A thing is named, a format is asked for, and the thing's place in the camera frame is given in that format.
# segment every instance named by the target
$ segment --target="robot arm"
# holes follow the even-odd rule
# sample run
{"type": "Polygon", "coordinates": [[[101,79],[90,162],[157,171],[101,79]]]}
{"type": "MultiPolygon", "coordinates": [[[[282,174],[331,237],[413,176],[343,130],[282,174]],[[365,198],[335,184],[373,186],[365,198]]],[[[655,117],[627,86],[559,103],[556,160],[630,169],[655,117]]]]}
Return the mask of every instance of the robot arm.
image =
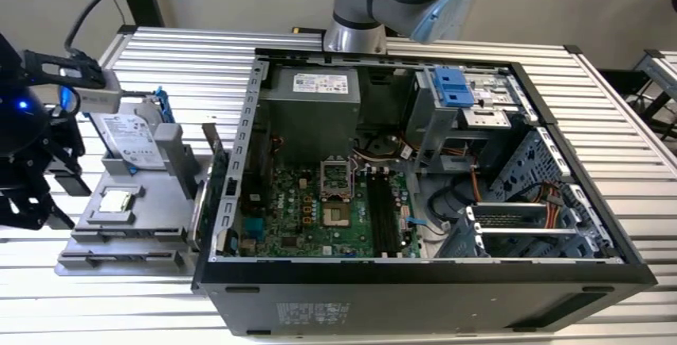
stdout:
{"type": "Polygon", "coordinates": [[[333,21],[323,38],[327,52],[385,52],[386,25],[429,44],[450,25],[461,0],[334,0],[333,21]]]}
{"type": "Polygon", "coordinates": [[[71,228],[73,221],[49,195],[43,173],[53,174],[69,195],[90,194],[77,164],[85,146],[74,115],[114,112],[119,87],[83,53],[69,59],[30,51],[18,55],[1,34],[0,61],[0,225],[71,228]],[[45,72],[45,64],[63,73],[45,72]],[[61,103],[51,109],[27,88],[42,84],[61,86],[61,103]]]}

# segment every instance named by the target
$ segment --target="ram slot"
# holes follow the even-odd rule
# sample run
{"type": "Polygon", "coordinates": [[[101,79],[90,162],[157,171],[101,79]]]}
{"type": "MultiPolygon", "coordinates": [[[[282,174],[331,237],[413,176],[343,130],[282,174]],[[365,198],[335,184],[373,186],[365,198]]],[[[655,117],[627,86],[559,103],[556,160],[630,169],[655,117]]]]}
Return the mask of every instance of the ram slot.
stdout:
{"type": "Polygon", "coordinates": [[[399,251],[397,226],[394,219],[394,199],[390,185],[383,175],[366,176],[366,197],[369,217],[371,219],[373,253],[375,257],[386,253],[395,256],[399,251]]]}

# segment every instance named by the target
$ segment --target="power supply label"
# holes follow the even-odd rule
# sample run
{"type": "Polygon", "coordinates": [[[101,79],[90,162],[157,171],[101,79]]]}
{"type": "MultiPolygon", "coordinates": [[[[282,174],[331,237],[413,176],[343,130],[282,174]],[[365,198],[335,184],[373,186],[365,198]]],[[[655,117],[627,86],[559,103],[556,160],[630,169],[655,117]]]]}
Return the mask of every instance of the power supply label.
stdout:
{"type": "Polygon", "coordinates": [[[335,325],[347,318],[350,303],[277,303],[282,325],[335,325]]]}
{"type": "Polygon", "coordinates": [[[294,75],[295,93],[347,94],[347,75],[294,75]]]}

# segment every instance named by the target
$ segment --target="slotted aluminum surface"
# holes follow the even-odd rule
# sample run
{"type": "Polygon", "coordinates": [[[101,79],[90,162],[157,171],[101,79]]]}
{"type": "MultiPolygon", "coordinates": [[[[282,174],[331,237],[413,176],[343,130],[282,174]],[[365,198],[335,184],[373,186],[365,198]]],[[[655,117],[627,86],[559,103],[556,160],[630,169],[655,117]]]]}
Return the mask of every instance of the slotted aluminum surface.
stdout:
{"type": "MultiPolygon", "coordinates": [[[[253,49],[318,50],[319,36],[138,29],[118,36],[105,53],[126,90],[162,85],[171,98],[183,138],[207,150],[198,124],[213,121],[233,138],[253,49]]],[[[389,52],[405,56],[508,60],[522,63],[559,121],[582,163],[650,264],[659,285],[554,334],[467,338],[313,337],[245,339],[281,343],[677,343],[677,189],[674,158],[646,139],[640,124],[586,60],[559,46],[446,41],[421,46],[390,39],[389,52]]],[[[81,159],[91,189],[102,166],[102,144],[83,120],[87,155],[81,159]]],[[[67,197],[55,182],[54,200],[77,219],[86,198],[67,197]]],[[[189,278],[59,278],[53,274],[66,231],[0,230],[0,338],[2,344],[226,342],[230,338],[209,300],[193,296],[189,278]]]]}

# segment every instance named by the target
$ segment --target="blue drive bay latch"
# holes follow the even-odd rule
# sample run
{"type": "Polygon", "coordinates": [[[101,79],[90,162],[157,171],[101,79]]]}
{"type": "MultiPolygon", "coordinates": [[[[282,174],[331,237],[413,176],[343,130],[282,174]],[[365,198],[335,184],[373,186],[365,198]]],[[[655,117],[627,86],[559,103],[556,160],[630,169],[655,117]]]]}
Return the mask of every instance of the blue drive bay latch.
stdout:
{"type": "Polygon", "coordinates": [[[474,96],[467,88],[463,72],[458,68],[435,66],[433,70],[433,85],[443,106],[472,106],[474,96]]]}

